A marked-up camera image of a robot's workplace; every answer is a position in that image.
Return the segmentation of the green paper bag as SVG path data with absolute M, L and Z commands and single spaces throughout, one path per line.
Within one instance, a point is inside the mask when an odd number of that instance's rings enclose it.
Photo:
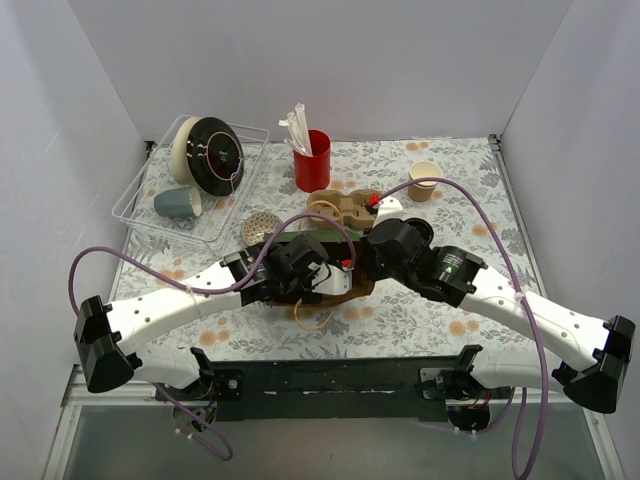
M 329 250 L 330 246 L 342 244 L 349 247 L 346 235 L 350 234 L 350 232 L 345 227 L 345 215 L 338 208 L 338 205 L 338 202 L 332 203 L 326 199 L 311 201 L 307 205 L 306 213 L 320 215 L 320 220 L 325 224 L 325 228 L 302 230 L 302 225 L 299 224 L 296 231 L 286 232 L 282 230 L 278 235 L 272 233 L 271 239 L 276 243 L 284 244 L 306 234 L 320 242 L 326 250 Z M 322 266 L 319 276 L 316 274 L 311 280 L 310 292 L 329 296 L 330 298 L 346 294 L 347 289 L 352 285 L 347 269 L 354 266 L 349 261 L 346 264 L 347 266 L 344 267 L 341 262 L 338 262 L 336 269 L 333 269 L 331 265 Z

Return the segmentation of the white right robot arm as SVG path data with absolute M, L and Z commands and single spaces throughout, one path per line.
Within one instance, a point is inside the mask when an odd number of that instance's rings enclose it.
M 538 294 L 519 293 L 480 257 L 455 246 L 433 247 L 432 238 L 431 226 L 423 220 L 381 222 L 364 238 L 367 274 L 374 280 L 392 278 L 427 300 L 539 339 L 544 351 L 466 347 L 458 365 L 428 381 L 429 387 L 449 397 L 471 398 L 484 389 L 547 385 L 586 409 L 615 412 L 631 360 L 631 320 L 589 317 Z

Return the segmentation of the stack of brown paper cups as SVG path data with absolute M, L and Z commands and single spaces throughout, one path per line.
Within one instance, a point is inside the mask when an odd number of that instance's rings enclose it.
M 414 163 L 410 168 L 409 178 L 417 180 L 417 183 L 407 187 L 409 198 L 417 203 L 428 201 L 438 185 L 436 179 L 441 177 L 442 171 L 437 164 L 429 161 Z

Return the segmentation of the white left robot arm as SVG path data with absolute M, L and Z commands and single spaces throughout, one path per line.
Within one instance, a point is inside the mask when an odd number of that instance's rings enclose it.
M 328 265 L 322 244 L 303 234 L 228 255 L 183 283 L 168 278 L 165 288 L 146 295 L 74 302 L 73 339 L 88 391 L 105 393 L 137 379 L 167 384 L 193 400 L 205 398 L 213 377 L 201 355 L 162 350 L 156 339 L 198 318 L 256 302 L 317 300 L 313 280 Z

